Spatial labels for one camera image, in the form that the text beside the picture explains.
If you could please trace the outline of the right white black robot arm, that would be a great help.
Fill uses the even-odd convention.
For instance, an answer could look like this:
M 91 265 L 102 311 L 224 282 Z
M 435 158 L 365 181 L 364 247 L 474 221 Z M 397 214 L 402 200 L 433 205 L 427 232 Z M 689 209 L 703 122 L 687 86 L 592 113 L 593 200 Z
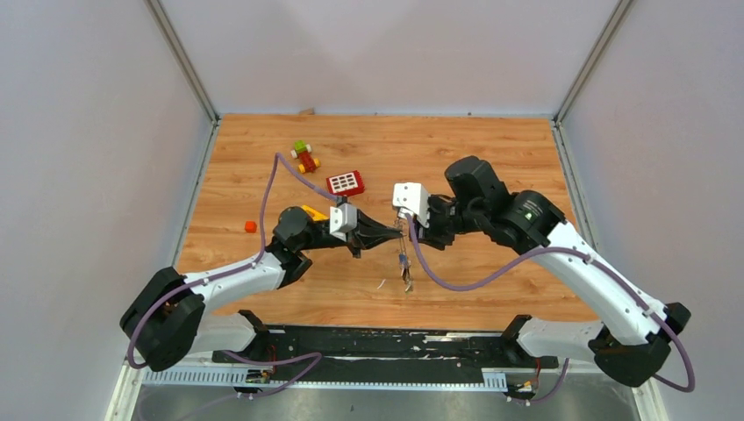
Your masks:
M 530 359 L 563 357 L 594 363 L 614 381 L 639 387 L 659 379 L 690 320 L 681 303 L 663 303 L 634 286 L 602 258 L 547 197 L 511 192 L 489 162 L 474 155 L 445 172 L 450 196 L 427 200 L 425 224 L 411 225 L 415 247 L 444 249 L 458 235 L 485 234 L 532 260 L 568 286 L 595 313 L 590 322 L 516 316 L 504 330 L 501 354 L 513 366 Z

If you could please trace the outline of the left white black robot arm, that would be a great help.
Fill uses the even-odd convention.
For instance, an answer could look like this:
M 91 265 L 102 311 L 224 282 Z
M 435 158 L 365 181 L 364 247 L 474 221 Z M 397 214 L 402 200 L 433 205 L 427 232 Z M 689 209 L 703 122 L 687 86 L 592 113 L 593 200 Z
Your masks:
M 344 247 L 353 257 L 402 238 L 400 229 L 368 217 L 349 203 L 315 221 L 300 207 L 285 209 L 270 242 L 257 254 L 203 272 L 158 270 L 134 299 L 119 325 L 130 343 L 132 367 L 164 371 L 191 353 L 231 351 L 248 362 L 268 353 L 259 320 L 243 311 L 216 316 L 214 311 L 246 296 L 285 288 L 311 267 L 307 250 Z

